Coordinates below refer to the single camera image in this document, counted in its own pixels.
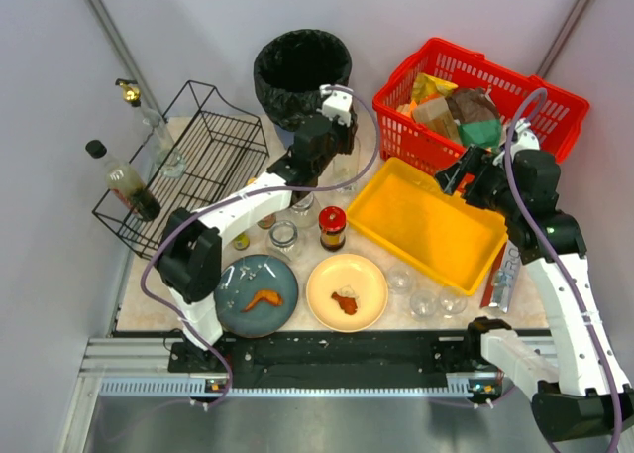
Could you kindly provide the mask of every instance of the yellow plastic bin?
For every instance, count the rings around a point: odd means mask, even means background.
[[[445,195],[434,178],[389,159],[347,210],[357,231],[438,283],[474,294],[506,241],[501,215]]]

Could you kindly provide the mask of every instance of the black metal dish rack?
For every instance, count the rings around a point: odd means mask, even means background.
[[[121,202],[110,191],[92,210],[112,233],[147,260],[159,247],[172,211],[179,207],[195,210],[227,197],[258,175],[268,159],[260,118],[227,102],[215,86],[187,81],[163,117],[170,116],[170,111],[187,107],[192,108],[190,111],[197,109],[182,132],[178,134],[171,124],[168,126],[174,139],[177,138],[175,145],[187,161],[185,173],[173,179],[156,170],[148,182],[148,188],[160,203],[160,215],[151,222],[143,222],[132,211],[122,212]],[[225,116],[220,114],[223,109],[239,114]],[[130,159],[133,166],[142,159],[140,154],[146,143],[140,145]]]

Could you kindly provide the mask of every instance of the trash can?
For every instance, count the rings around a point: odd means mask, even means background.
[[[256,97],[285,148],[302,120],[321,108],[319,86],[348,85],[352,60],[344,43],[321,30],[296,30],[269,42],[254,62]]]

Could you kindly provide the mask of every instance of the dark gray plate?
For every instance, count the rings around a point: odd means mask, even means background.
[[[249,274],[255,276],[250,280]],[[271,306],[261,301],[251,311],[241,312],[260,289],[276,291],[284,304]],[[297,296],[295,274],[285,262],[270,255],[249,255],[233,263],[214,291],[218,320],[225,330],[242,337],[264,337],[275,332],[295,310]]]

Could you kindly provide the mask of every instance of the white wall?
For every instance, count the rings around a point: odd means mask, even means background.
[[[595,0],[548,79],[590,112],[562,166],[562,207],[581,225],[590,279],[619,361],[634,380],[634,7]]]
[[[253,62],[289,30],[333,32],[353,57],[351,85],[372,98],[430,37],[533,73],[575,0],[104,0],[148,85],[165,105],[188,78],[261,111]]]
[[[83,147],[129,155],[123,75],[83,0],[0,0],[0,450],[59,440],[123,246],[90,213],[105,190]]]

